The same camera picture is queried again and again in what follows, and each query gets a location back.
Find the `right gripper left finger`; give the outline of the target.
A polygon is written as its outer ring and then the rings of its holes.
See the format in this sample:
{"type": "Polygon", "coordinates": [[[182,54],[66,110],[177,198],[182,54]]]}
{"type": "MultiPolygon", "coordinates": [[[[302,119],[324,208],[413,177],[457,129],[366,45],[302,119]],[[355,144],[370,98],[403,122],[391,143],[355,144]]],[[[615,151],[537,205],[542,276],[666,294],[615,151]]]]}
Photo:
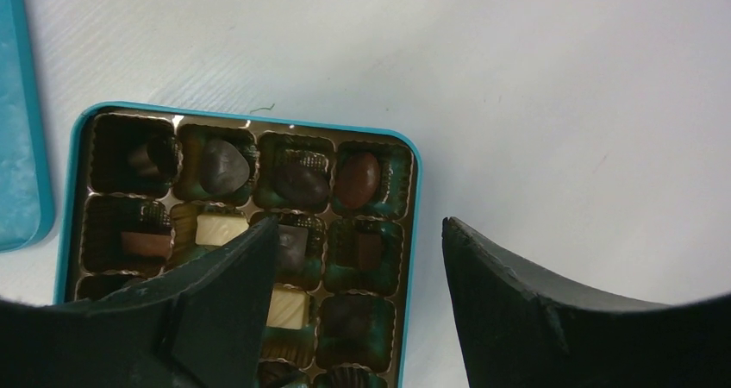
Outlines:
{"type": "Polygon", "coordinates": [[[250,387],[278,224],[93,301],[1,303],[4,387],[250,387]]]}

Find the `teal chocolate box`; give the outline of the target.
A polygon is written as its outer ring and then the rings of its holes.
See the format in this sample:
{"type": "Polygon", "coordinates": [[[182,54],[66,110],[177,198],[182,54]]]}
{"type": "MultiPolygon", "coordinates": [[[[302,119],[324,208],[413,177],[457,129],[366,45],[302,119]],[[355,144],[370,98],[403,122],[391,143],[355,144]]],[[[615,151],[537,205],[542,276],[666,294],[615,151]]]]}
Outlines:
{"type": "Polygon", "coordinates": [[[302,329],[265,325],[255,385],[269,387],[398,387],[408,324],[409,269],[419,200],[420,159],[400,134],[375,128],[310,124],[255,116],[108,103],[81,115],[72,137],[66,221],[55,299],[100,298],[132,278],[153,278],[202,256],[195,243],[201,214],[269,216],[309,231],[303,270],[278,268],[275,287],[309,294],[302,329]],[[171,136],[178,145],[174,178],[142,178],[127,162],[146,140],[171,136]],[[199,183],[205,144],[232,143],[250,165],[237,191],[210,195],[199,183]],[[380,165],[371,200],[349,210],[334,196],[345,160],[369,152],[380,165]],[[327,199],[300,206],[272,187],[273,170],[296,162],[322,173],[327,199]],[[168,260],[125,254],[121,232],[170,235],[168,260]],[[358,233],[381,235],[380,267],[358,268],[358,233]]]}

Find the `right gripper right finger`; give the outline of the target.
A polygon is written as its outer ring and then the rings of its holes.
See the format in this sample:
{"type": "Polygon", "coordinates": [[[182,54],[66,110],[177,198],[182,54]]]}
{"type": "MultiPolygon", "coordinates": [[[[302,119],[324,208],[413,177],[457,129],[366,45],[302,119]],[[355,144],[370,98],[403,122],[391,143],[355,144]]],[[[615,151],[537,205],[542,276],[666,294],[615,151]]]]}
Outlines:
{"type": "Polygon", "coordinates": [[[472,387],[727,387],[730,298],[664,305],[563,277],[460,219],[442,224],[472,387]]]}

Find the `white chocolate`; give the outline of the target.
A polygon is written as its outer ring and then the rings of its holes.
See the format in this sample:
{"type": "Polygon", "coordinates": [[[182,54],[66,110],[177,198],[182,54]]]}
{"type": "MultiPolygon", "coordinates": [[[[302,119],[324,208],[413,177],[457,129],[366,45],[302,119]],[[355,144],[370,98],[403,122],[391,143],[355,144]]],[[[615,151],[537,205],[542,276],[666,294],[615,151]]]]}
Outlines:
{"type": "Polygon", "coordinates": [[[266,326],[279,329],[302,329],[309,323],[309,294],[285,287],[272,290],[266,326]]]}
{"type": "Polygon", "coordinates": [[[197,217],[195,243],[199,246],[219,247],[249,228],[244,216],[201,214],[197,217]]]}

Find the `dark ridged chocolate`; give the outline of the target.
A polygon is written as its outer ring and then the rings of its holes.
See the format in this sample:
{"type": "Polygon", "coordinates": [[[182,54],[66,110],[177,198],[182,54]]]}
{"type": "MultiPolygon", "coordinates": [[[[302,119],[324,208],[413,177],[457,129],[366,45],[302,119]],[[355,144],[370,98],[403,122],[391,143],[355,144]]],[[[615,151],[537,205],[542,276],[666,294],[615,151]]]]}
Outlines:
{"type": "Polygon", "coordinates": [[[278,225],[278,266],[285,272],[303,270],[309,231],[303,227],[278,225]]]}

